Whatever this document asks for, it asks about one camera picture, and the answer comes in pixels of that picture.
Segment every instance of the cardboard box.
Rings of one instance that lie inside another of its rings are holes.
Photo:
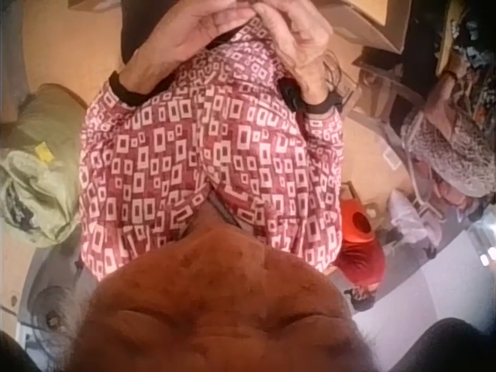
[[[351,43],[394,53],[403,52],[412,0],[387,0],[384,25],[367,15],[371,14],[369,9],[359,9],[357,6],[333,0],[314,2],[335,32]]]
[[[69,9],[86,12],[104,12],[120,4],[121,0],[68,0]]]

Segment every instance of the wrist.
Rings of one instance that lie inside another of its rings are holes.
[[[324,64],[316,64],[301,71],[297,77],[301,97],[307,105],[320,105],[329,95]]]
[[[119,81],[128,91],[148,95],[175,68],[173,63],[154,63],[145,50],[138,49],[119,72]]]
[[[325,82],[315,82],[301,86],[301,98],[307,105],[320,105],[329,96],[329,87]]]

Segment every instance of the person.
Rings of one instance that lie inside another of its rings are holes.
[[[485,136],[475,121],[452,102],[456,83],[472,70],[469,61],[453,51],[444,72],[436,76],[439,22],[443,24],[446,3],[446,0],[415,0],[403,53],[365,48],[360,59],[365,65],[386,71],[400,64],[401,83],[425,99],[423,106],[414,107],[409,100],[398,96],[389,124],[406,141],[412,134],[412,123],[417,115],[424,115],[418,132],[412,137],[410,151],[432,169],[441,198],[463,209],[467,207],[466,198],[481,198],[496,191],[495,156],[491,148],[494,139]],[[485,33],[487,27],[480,31]]]
[[[133,29],[153,3],[123,2],[142,7]],[[259,241],[324,271],[342,240],[343,131],[323,63],[332,27],[310,0],[180,0],[159,10],[154,27],[122,41],[129,61],[84,123],[84,263],[101,280],[183,239],[212,202]],[[281,94],[288,79],[296,108]]]
[[[466,199],[482,198],[496,191],[494,152],[489,140],[463,112],[452,106],[451,93],[469,64],[453,53],[447,69],[430,92],[420,129],[412,137],[410,151],[425,161],[441,178],[437,190],[450,204],[464,205]],[[420,110],[412,110],[401,124],[403,139],[409,138]]]
[[[377,371],[337,288],[208,202],[184,239],[129,262],[83,303],[60,372]]]
[[[384,279],[386,257],[377,238],[369,243],[343,242],[343,247],[333,263],[354,287],[344,291],[356,312],[373,308],[377,289]]]

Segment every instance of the finger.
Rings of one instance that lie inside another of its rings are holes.
[[[213,26],[217,36],[227,33],[247,23],[255,16],[251,8],[227,9],[212,16]]]
[[[193,16],[210,16],[227,9],[248,8],[248,2],[237,0],[191,0],[190,9]]]
[[[311,32],[319,24],[329,35],[332,27],[310,0],[261,0],[263,3],[287,14],[300,30]]]
[[[307,32],[312,28],[310,14],[299,0],[262,0],[259,4],[269,5],[272,9],[283,12],[299,32]]]
[[[284,45],[295,41],[288,24],[279,11],[262,2],[258,2],[252,6],[278,44]]]

